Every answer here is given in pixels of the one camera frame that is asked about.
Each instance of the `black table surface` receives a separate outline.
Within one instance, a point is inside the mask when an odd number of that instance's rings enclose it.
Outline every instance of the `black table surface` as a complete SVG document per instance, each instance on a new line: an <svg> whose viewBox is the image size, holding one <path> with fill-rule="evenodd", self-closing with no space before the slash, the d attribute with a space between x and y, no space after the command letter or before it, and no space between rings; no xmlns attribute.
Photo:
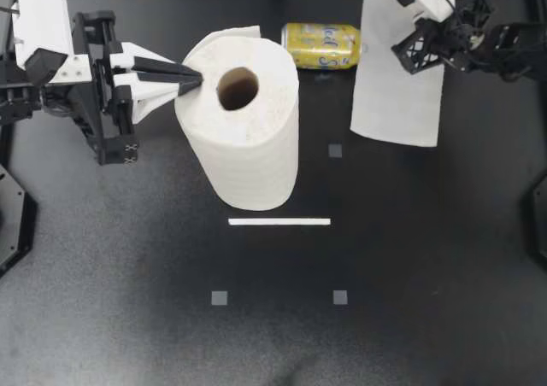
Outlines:
<svg viewBox="0 0 547 386"><path fill-rule="evenodd" d="M495 0L526 20L526 0ZM362 0L68 0L174 60L208 32L360 25ZM349 130L355 71L300 72L296 188L234 228L173 105L139 160L99 167L71 120L15 128L10 170L39 205L33 251L0 280L0 382L21 385L547 383L547 273L521 202L547 167L538 85L447 72L438 147ZM343 158L329 159L341 143ZM212 290L228 306L211 307ZM332 304L347 290L348 306Z"/></svg>

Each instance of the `yellow can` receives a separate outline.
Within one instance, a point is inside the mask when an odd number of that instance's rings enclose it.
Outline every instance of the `yellow can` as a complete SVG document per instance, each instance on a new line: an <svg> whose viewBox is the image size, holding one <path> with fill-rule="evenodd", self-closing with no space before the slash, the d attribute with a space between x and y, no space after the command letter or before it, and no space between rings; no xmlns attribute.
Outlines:
<svg viewBox="0 0 547 386"><path fill-rule="evenodd" d="M361 57L361 33L350 25L287 23L281 44L300 68L350 68Z"/></svg>

